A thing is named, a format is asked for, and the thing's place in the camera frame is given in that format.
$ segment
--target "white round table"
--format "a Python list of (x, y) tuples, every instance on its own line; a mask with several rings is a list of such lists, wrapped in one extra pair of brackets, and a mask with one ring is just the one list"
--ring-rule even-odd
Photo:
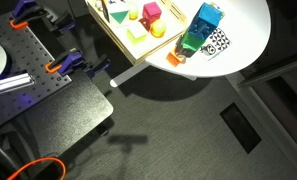
[[(202, 5), (200, 0), (172, 0), (190, 23)], [(210, 61), (196, 53), (185, 64), (173, 67), (165, 57), (175, 47), (171, 42), (146, 59), (159, 69), (188, 77), (216, 77), (237, 72), (252, 64), (264, 51), (270, 36), (271, 21), (266, 0), (216, 0), (224, 12), (221, 28), (232, 44)]]

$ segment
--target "green block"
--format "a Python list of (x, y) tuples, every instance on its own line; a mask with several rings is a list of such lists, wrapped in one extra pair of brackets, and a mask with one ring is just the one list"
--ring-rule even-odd
[(124, 21), (125, 17), (127, 16), (128, 11), (121, 11), (116, 13), (110, 13), (110, 15), (119, 23), (121, 24)]
[(204, 43), (205, 41), (190, 34), (188, 31), (186, 31), (181, 40), (181, 45), (183, 47), (191, 49), (193, 51), (198, 51)]

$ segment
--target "colorful block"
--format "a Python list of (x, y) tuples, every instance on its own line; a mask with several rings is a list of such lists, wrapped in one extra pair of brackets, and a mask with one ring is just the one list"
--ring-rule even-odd
[(156, 2), (145, 4), (142, 16), (148, 19), (149, 23), (152, 24), (154, 21), (160, 18), (161, 9)]
[(186, 58), (185, 57), (178, 57), (176, 55), (175, 50), (172, 50), (169, 52), (169, 54), (166, 57), (167, 61), (173, 65), (174, 67), (177, 67), (178, 64), (180, 64), (181, 62), (183, 62)]
[(104, 16), (112, 25), (122, 25), (129, 21), (129, 6), (126, 0), (101, 0)]
[(216, 8), (216, 9), (218, 9), (219, 11), (222, 12), (222, 14), (221, 14), (221, 19), (225, 17), (225, 12), (222, 11), (221, 8), (220, 8), (219, 6), (217, 6), (217, 4), (215, 4), (214, 2), (211, 2), (211, 3), (210, 3), (210, 6)]
[(161, 38), (165, 35), (166, 30), (166, 23), (161, 19), (157, 19), (154, 23), (152, 23), (150, 32), (154, 37)]
[(198, 13), (192, 20), (188, 32), (205, 41), (208, 36), (218, 27), (222, 11), (213, 6), (203, 3)]
[(138, 18), (138, 7), (135, 3), (131, 2), (129, 5), (129, 19), (136, 20)]
[(195, 36), (193, 33), (186, 31), (181, 39), (180, 45), (193, 51), (198, 51), (200, 47), (205, 43), (205, 40)]
[(192, 57), (196, 53), (196, 51), (193, 51), (193, 50), (191, 50), (189, 48), (185, 48), (180, 44), (176, 46), (175, 52), (176, 52), (177, 56), (182, 55), (182, 56), (185, 56), (187, 58)]
[(127, 38), (133, 45), (137, 45), (146, 40), (147, 30), (143, 27), (140, 22), (131, 24), (127, 29)]
[(144, 26), (147, 31), (150, 31), (151, 24), (146, 18), (139, 19), (139, 22)]

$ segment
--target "orange cable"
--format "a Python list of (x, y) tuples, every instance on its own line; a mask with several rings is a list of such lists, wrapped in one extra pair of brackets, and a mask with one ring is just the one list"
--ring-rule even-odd
[(64, 180), (65, 175), (66, 175), (66, 166), (65, 164), (58, 158), (40, 158), (40, 159), (36, 159), (34, 161), (31, 161), (30, 163), (24, 165), (23, 167), (21, 167), (18, 171), (16, 171), (15, 173), (13, 173), (9, 178), (7, 178), (7, 180), (14, 180), (22, 171), (24, 171), (25, 169), (27, 169), (29, 166), (32, 166), (36, 163), (42, 162), (42, 161), (55, 161), (57, 163), (59, 163), (62, 166), (62, 176), (60, 178), (60, 180)]

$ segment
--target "orange block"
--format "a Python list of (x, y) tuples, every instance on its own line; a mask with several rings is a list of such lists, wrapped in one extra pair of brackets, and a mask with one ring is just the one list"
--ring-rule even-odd
[(176, 55), (175, 49), (169, 52), (166, 59), (170, 64), (172, 64), (174, 67), (177, 67), (179, 63), (181, 63), (185, 58), (184, 57), (178, 57)]

